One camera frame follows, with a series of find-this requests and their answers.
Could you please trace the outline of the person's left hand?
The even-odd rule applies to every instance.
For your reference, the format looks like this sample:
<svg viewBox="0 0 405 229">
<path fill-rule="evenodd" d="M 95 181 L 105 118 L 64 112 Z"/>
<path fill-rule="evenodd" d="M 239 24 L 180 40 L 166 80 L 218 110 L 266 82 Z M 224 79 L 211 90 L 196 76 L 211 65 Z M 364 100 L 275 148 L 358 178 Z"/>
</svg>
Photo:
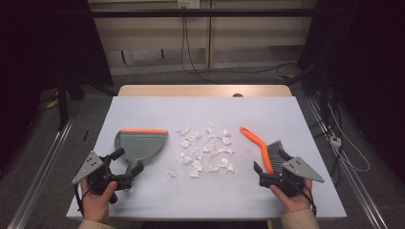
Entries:
<svg viewBox="0 0 405 229">
<path fill-rule="evenodd" d="M 83 194 L 83 217 L 86 220 L 106 224 L 109 220 L 109 199 L 117 189 L 115 181 L 110 182 L 101 195 L 95 194 L 89 187 L 86 179 L 80 182 Z"/>
</svg>

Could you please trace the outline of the wooden wall post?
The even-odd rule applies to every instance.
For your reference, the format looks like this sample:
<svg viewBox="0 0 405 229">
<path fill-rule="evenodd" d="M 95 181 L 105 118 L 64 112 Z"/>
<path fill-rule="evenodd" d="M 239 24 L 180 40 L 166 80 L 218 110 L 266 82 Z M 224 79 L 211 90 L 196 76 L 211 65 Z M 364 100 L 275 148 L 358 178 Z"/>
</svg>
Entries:
<svg viewBox="0 0 405 229">
<path fill-rule="evenodd" d="M 206 9 L 212 10 L 212 0 L 206 0 Z M 207 69 L 211 68 L 211 17 L 206 18 L 206 49 L 205 49 L 205 65 Z"/>
</svg>

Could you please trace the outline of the pile of white paper scraps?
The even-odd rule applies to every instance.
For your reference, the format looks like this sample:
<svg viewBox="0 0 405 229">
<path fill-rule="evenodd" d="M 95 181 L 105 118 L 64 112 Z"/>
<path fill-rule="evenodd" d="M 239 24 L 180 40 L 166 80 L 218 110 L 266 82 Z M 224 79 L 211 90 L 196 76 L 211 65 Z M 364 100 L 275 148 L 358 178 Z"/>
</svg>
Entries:
<svg viewBox="0 0 405 229">
<path fill-rule="evenodd" d="M 211 124 L 201 131 L 187 126 L 177 130 L 176 135 L 178 143 L 169 151 L 175 161 L 166 170 L 169 177 L 200 178 L 203 173 L 235 173 L 232 158 L 236 152 L 229 130 L 217 130 Z"/>
</svg>

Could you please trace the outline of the orange brush with grey bristles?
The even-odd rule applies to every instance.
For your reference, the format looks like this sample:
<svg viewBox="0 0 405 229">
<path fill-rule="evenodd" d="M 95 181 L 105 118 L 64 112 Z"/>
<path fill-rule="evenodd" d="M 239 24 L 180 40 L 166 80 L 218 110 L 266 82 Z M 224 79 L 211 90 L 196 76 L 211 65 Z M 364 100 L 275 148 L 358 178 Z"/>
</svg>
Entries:
<svg viewBox="0 0 405 229">
<path fill-rule="evenodd" d="M 246 127 L 241 127 L 240 131 L 244 136 L 260 147 L 266 172 L 271 175 L 281 174 L 285 162 L 279 155 L 279 151 L 283 150 L 282 142 L 277 140 L 272 143 L 265 143 Z"/>
</svg>

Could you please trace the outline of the wooden table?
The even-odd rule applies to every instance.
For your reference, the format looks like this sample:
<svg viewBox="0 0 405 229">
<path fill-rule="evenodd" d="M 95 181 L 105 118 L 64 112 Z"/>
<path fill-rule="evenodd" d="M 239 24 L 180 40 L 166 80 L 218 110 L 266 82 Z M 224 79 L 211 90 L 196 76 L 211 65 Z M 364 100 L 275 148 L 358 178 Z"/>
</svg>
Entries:
<svg viewBox="0 0 405 229">
<path fill-rule="evenodd" d="M 285 85 L 124 85 L 119 96 L 292 96 Z"/>
</svg>

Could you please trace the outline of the grey dustpan with orange lip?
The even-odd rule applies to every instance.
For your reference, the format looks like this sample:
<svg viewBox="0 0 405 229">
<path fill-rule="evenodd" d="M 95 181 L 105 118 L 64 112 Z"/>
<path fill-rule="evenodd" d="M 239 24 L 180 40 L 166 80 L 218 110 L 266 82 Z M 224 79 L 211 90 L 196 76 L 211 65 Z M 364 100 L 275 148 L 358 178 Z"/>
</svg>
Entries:
<svg viewBox="0 0 405 229">
<path fill-rule="evenodd" d="M 165 144 L 167 130 L 121 129 L 115 137 L 115 148 L 125 151 L 123 157 L 129 162 L 127 172 L 131 172 L 139 162 L 157 154 Z"/>
</svg>

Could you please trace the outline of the black crossbar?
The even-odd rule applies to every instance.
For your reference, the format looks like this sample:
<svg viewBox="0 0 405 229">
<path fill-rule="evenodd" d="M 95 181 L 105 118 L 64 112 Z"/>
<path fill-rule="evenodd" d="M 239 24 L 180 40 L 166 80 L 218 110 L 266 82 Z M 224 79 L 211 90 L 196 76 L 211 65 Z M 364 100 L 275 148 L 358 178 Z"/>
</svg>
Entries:
<svg viewBox="0 0 405 229">
<path fill-rule="evenodd" d="M 303 17 L 317 14 L 312 9 L 279 10 L 92 10 L 96 18 L 121 17 Z"/>
</svg>

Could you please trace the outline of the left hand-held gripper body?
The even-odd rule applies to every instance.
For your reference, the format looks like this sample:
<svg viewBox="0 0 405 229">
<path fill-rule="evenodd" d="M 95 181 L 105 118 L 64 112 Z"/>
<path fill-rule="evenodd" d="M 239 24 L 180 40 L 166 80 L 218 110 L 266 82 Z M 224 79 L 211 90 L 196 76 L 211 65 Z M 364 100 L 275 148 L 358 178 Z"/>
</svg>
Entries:
<svg viewBox="0 0 405 229">
<path fill-rule="evenodd" d="M 132 187 L 133 178 L 128 175 L 114 175 L 110 169 L 110 163 L 104 162 L 105 156 L 98 156 L 94 151 L 91 151 L 84 160 L 81 167 L 77 170 L 72 184 L 77 185 L 80 180 L 86 179 L 90 188 L 102 194 L 107 185 L 115 181 L 117 190 L 129 190 Z"/>
</svg>

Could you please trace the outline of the person's right hand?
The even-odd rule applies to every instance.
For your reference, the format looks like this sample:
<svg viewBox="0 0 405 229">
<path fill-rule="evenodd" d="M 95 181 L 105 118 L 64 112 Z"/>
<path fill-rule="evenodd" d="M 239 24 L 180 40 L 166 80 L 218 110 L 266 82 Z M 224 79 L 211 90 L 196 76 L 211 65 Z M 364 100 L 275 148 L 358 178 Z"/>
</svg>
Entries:
<svg viewBox="0 0 405 229">
<path fill-rule="evenodd" d="M 290 214 L 302 210 L 309 209 L 311 203 L 312 181 L 310 179 L 305 180 L 305 187 L 302 190 L 302 194 L 296 197 L 287 197 L 277 186 L 270 185 L 269 189 L 277 197 L 285 208 L 285 213 Z"/>
</svg>

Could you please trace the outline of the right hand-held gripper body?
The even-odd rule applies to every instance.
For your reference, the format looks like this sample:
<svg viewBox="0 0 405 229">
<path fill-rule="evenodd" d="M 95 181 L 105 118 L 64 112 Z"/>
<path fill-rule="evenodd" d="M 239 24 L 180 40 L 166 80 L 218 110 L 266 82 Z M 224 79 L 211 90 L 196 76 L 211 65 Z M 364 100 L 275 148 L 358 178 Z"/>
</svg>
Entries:
<svg viewBox="0 0 405 229">
<path fill-rule="evenodd" d="M 267 174 L 259 176 L 259 185 L 268 188 L 277 186 L 287 197 L 296 197 L 305 186 L 305 179 L 324 183 L 325 180 L 302 158 L 293 157 L 283 164 L 281 174 Z"/>
</svg>

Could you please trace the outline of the white wall socket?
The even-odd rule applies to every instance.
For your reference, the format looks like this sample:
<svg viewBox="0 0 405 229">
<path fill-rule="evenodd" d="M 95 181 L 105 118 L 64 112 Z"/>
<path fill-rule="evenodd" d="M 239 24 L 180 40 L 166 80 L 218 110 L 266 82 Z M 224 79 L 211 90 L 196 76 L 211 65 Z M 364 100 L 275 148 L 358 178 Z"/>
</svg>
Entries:
<svg viewBox="0 0 405 229">
<path fill-rule="evenodd" d="M 200 0 L 178 0 L 179 9 L 199 9 L 200 7 Z"/>
</svg>

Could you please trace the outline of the metal floor rail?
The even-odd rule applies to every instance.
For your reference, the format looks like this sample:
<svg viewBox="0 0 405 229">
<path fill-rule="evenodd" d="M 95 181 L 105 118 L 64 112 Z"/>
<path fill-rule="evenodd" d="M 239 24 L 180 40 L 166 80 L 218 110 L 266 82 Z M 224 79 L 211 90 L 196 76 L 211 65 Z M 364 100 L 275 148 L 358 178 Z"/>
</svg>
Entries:
<svg viewBox="0 0 405 229">
<path fill-rule="evenodd" d="M 57 132 L 50 150 L 46 154 L 39 171 L 36 173 L 29 190 L 19 204 L 7 229 L 24 229 L 27 225 L 32 210 L 40 197 L 48 176 L 50 175 L 51 169 L 53 168 L 63 144 L 72 129 L 73 122 L 74 118 L 69 118 L 63 128 Z"/>
<path fill-rule="evenodd" d="M 325 139 L 329 141 L 330 136 L 335 136 L 332 128 L 324 121 L 321 116 L 321 109 L 314 97 L 308 97 L 307 102 L 311 107 L 313 115 L 322 131 L 325 132 Z M 331 146 L 331 151 L 334 156 L 338 156 L 338 163 L 340 170 L 345 174 L 350 186 L 359 203 L 364 210 L 369 222 L 373 229 L 388 229 L 388 224 L 381 215 L 381 211 L 378 209 L 376 203 L 374 202 L 372 196 L 369 194 L 364 183 L 361 181 L 357 171 L 352 167 L 352 163 L 348 159 L 346 153 L 342 149 L 337 149 L 335 146 Z"/>
</svg>

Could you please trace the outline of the black metal stand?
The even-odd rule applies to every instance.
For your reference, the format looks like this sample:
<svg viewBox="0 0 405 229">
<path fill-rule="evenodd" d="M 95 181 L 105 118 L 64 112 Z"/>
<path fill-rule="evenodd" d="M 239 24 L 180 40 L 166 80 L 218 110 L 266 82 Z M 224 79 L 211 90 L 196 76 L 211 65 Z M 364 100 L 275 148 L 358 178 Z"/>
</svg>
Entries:
<svg viewBox="0 0 405 229">
<path fill-rule="evenodd" d="M 69 115 L 68 115 L 68 106 L 66 100 L 66 89 L 64 83 L 64 77 L 61 73 L 57 78 L 57 96 L 58 96 L 58 103 L 59 103 L 59 131 L 62 131 L 68 122 Z"/>
</svg>

